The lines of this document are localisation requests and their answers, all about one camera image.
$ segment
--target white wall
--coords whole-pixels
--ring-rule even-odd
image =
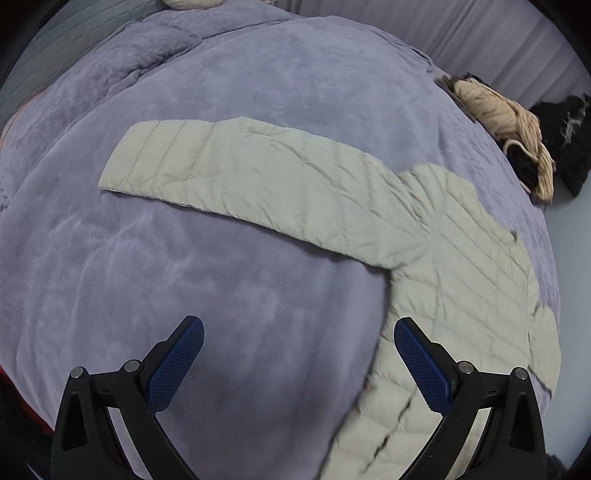
[[[562,367],[544,435],[547,452],[570,466],[591,434],[591,180],[575,199],[560,183],[545,217],[562,302]]]

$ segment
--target lavender blanket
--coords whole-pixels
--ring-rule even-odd
[[[204,479],[311,480],[363,386],[385,272],[99,191],[115,145],[151,119],[243,115],[347,143],[394,172],[440,164],[518,231],[558,318],[543,214],[432,72],[380,30],[259,0],[160,12],[97,46],[25,107],[0,150],[0,365],[25,400],[53,425],[70,369],[143,358],[194,314],[203,350],[158,415],[177,449]]]

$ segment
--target metal screw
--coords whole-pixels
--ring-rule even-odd
[[[474,365],[470,362],[460,362],[457,367],[463,374],[471,374],[474,371]]]
[[[527,370],[525,368],[517,367],[515,369],[515,376],[520,380],[525,380],[527,378]]]
[[[127,373],[133,373],[139,368],[139,362],[137,360],[130,360],[123,368]]]
[[[74,367],[70,372],[70,376],[72,378],[80,378],[84,373],[84,369],[82,367]]]

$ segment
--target blue gripper pad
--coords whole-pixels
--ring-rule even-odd
[[[154,371],[148,382],[146,405],[150,413],[165,410],[203,346],[203,323],[191,322]]]
[[[394,326],[394,345],[429,408],[445,416],[452,406],[449,382],[403,321]]]

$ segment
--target gray curtain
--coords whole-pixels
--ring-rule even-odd
[[[165,8],[160,0],[69,0],[29,43],[0,89],[0,130],[98,42],[131,20]]]
[[[479,76],[529,108],[591,93],[591,77],[556,26],[528,0],[277,0],[305,17],[373,25],[448,73]]]

